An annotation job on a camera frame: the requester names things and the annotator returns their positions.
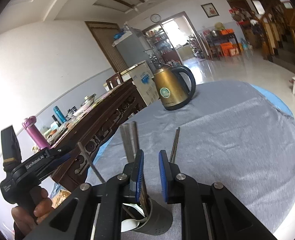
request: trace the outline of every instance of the human hand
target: human hand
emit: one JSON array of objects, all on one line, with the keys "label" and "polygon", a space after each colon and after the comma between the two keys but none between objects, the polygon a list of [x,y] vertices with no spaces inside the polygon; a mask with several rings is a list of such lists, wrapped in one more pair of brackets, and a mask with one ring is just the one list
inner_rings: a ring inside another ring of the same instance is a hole
[{"label": "human hand", "polygon": [[[34,215],[37,217],[37,224],[40,224],[54,210],[52,200],[47,197],[48,192],[45,188],[41,189],[41,196],[43,199],[34,210]],[[12,208],[11,214],[14,222],[25,236],[36,227],[33,218],[24,208],[16,206]]]}]

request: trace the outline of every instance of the kettle lid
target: kettle lid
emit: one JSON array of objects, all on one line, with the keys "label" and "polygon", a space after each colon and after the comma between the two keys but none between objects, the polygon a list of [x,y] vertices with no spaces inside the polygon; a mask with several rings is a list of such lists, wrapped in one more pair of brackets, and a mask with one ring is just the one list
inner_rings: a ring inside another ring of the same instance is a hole
[{"label": "kettle lid", "polygon": [[170,68],[172,68],[172,66],[170,66],[168,64],[162,64],[162,67],[156,69],[155,74],[158,74],[158,73],[168,70]]}]

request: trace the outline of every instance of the window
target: window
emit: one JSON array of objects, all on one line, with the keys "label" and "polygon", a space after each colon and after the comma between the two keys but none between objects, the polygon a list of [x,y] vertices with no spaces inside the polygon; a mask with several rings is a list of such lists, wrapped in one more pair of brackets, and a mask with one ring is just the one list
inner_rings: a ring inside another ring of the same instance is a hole
[{"label": "window", "polygon": [[257,13],[263,15],[265,13],[265,10],[263,8],[261,0],[251,0],[251,1],[257,10]]},{"label": "window", "polygon": [[293,9],[291,2],[283,2],[286,9]]}]

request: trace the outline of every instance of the pink water bottle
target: pink water bottle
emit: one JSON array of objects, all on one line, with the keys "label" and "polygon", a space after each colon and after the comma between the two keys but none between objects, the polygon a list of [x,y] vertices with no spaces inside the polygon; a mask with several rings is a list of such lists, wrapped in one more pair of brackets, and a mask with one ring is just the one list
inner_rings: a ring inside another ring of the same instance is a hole
[{"label": "pink water bottle", "polygon": [[30,116],[29,118],[25,118],[22,126],[30,135],[33,141],[38,145],[40,150],[44,148],[51,148],[51,145],[47,142],[47,140],[43,137],[40,131],[35,127],[35,123],[37,122],[37,118],[35,116]]}]

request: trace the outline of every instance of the white spoon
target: white spoon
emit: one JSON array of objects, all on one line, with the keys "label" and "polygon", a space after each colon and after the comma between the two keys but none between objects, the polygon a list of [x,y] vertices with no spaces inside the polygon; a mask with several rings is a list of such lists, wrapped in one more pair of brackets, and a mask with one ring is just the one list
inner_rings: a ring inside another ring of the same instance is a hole
[{"label": "white spoon", "polygon": [[140,222],[145,222],[148,218],[143,218],[141,220],[136,219],[126,219],[123,220],[121,223],[121,232],[130,231],[132,229],[135,229],[139,226]]},{"label": "white spoon", "polygon": [[128,204],[128,203],[123,203],[123,205],[129,206],[129,207],[133,207],[135,208],[142,216],[145,217],[143,209],[140,208],[137,204]]}]

